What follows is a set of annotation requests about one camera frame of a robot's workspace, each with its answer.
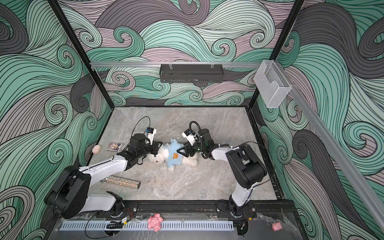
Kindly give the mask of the white plush teddy bear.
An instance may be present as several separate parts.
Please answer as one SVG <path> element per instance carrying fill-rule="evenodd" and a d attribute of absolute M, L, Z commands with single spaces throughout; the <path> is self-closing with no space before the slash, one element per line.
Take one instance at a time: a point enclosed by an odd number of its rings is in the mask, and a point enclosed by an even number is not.
<path fill-rule="evenodd" d="M 158 154 L 157 155 L 152 155 L 152 154 L 149 154 L 147 156 L 147 158 L 149 159 L 149 161 L 155 163 L 155 164 L 166 164 L 166 158 L 168 157 L 168 151 L 165 149 L 165 145 L 162 145 L 160 148 L 159 148 L 159 151 L 158 151 Z M 186 165 L 186 166 L 189 166 L 189 167 L 196 167 L 198 165 L 198 156 L 197 155 L 194 155 L 193 157 L 183 157 L 182 159 L 182 163 L 181 165 Z"/>

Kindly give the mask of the light blue fleece hoodie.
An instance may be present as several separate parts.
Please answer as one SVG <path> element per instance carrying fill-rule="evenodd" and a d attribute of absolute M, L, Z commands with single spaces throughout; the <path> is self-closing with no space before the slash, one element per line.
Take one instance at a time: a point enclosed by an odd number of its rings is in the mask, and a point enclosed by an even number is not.
<path fill-rule="evenodd" d="M 168 151 L 168 157 L 166 158 L 166 164 L 169 169 L 175 165 L 181 165 L 183 155 L 178 153 L 177 150 L 182 149 L 185 145 L 179 143 L 176 139 L 171 139 L 171 142 L 165 146 Z"/>

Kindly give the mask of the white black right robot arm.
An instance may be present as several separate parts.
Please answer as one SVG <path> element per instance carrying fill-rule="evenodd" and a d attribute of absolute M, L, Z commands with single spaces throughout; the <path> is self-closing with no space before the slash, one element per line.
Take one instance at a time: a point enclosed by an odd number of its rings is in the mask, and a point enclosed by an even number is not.
<path fill-rule="evenodd" d="M 236 147 L 228 144 L 216 144 L 208 129 L 195 133 L 187 129 L 182 136 L 188 141 L 177 150 L 185 157 L 200 153 L 204 159 L 228 162 L 237 181 L 234 192 L 229 198 L 229 211 L 235 218 L 244 216 L 245 209 L 253 189 L 260 185 L 267 175 L 267 169 L 248 143 Z"/>

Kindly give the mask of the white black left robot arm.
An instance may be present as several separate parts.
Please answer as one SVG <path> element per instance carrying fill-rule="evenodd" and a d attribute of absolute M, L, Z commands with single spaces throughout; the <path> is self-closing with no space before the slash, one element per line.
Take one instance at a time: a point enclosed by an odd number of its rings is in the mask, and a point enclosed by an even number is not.
<path fill-rule="evenodd" d="M 85 167 L 66 167 L 44 198 L 54 215 L 70 219 L 83 212 L 110 212 L 120 216 L 123 212 L 123 199 L 108 191 L 106 195 L 90 195 L 89 189 L 95 183 L 136 165 L 147 155 L 156 155 L 162 142 L 154 141 L 154 134 L 135 134 L 121 152 L 100 163 Z"/>

